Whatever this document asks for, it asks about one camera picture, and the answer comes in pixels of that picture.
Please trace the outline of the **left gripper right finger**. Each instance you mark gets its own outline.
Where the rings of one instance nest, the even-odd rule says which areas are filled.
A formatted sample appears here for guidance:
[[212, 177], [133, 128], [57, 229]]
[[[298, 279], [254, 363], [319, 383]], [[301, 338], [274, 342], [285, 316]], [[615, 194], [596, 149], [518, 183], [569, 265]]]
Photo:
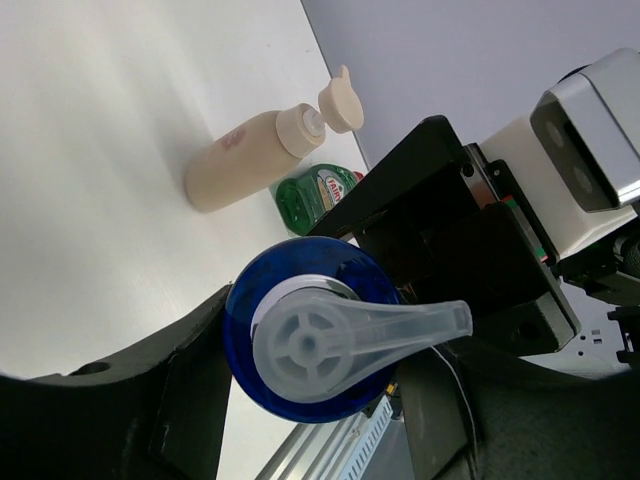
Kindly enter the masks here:
[[440, 347], [397, 370], [417, 479], [636, 479], [639, 373], [590, 380]]

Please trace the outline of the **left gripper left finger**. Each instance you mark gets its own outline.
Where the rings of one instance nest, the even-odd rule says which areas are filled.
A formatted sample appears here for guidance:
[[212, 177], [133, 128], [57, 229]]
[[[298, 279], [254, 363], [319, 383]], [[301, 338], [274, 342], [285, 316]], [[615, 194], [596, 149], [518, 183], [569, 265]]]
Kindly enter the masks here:
[[2, 478], [215, 478], [231, 386], [229, 292], [69, 375], [3, 376]]

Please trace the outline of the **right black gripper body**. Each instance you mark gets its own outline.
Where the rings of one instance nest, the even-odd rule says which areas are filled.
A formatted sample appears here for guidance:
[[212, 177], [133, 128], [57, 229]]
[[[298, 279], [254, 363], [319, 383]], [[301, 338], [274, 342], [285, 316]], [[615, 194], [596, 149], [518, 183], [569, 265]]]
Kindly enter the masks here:
[[449, 120], [414, 127], [310, 230], [354, 238], [408, 302], [465, 301], [473, 335], [522, 357], [555, 353], [579, 322], [518, 222], [516, 201], [490, 197]]

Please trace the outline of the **orange blue pump bottle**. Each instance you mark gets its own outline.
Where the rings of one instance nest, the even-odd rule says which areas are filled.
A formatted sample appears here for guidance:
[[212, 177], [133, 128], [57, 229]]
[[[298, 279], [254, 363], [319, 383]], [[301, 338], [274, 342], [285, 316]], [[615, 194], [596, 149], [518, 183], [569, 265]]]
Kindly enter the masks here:
[[272, 246], [240, 273], [226, 301], [232, 374], [258, 405], [299, 423], [329, 423], [367, 407], [398, 362], [467, 337], [461, 300], [411, 305], [362, 249], [328, 237]]

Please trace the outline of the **beige pump bottle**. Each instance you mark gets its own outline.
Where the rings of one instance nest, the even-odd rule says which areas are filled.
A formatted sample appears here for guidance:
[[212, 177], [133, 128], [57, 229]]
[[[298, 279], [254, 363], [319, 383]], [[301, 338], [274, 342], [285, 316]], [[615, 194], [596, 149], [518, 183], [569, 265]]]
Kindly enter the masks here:
[[300, 103], [260, 113], [218, 138], [186, 170], [187, 199], [198, 211], [217, 211], [286, 177], [326, 140], [364, 125], [361, 100], [349, 69], [318, 93], [317, 105]]

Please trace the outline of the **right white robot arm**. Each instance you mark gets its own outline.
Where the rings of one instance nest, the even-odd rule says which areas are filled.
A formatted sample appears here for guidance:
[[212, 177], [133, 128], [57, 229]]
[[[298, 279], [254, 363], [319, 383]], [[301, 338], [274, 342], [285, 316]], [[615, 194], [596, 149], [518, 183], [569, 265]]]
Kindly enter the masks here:
[[583, 210], [527, 117], [467, 145], [424, 119], [312, 233], [355, 239], [411, 303], [465, 301], [474, 338], [517, 357], [589, 340], [561, 290], [580, 288], [639, 359], [638, 214]]

